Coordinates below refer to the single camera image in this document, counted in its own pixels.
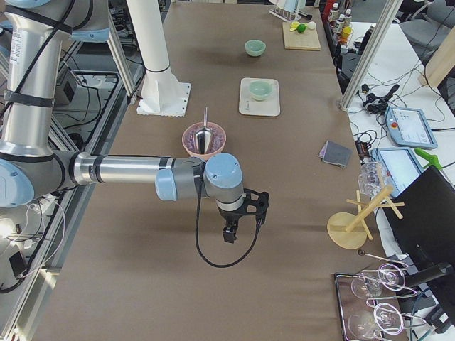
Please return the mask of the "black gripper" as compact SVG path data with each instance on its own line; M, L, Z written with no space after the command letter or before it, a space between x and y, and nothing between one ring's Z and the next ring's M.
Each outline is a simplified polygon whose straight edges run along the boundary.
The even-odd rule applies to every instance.
M240 207L233 211L218 209L220 215L225 220L225 227L223 229L224 242L234 244L237 240L237 228L239 220L245 216L245 208Z

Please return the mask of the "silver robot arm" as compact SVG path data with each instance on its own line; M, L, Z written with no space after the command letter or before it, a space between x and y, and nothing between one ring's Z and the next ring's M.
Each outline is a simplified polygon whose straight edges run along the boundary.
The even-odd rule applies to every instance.
M153 183L162 200L214 198L234 242L246 199L237 159L93 156L48 143L60 51L65 40L109 40L106 1L7 1L12 25L1 130L1 206L16 207L71 185Z

